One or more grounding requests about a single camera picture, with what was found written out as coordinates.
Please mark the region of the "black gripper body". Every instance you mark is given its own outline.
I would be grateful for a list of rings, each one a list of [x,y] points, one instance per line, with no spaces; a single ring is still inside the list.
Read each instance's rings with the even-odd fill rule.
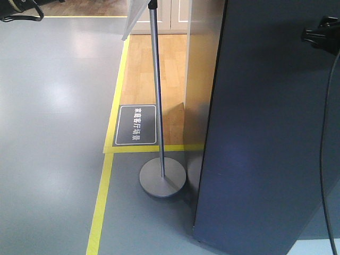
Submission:
[[[316,29],[304,28],[301,41],[310,43],[313,48],[337,55],[339,52],[339,18],[324,16]]]

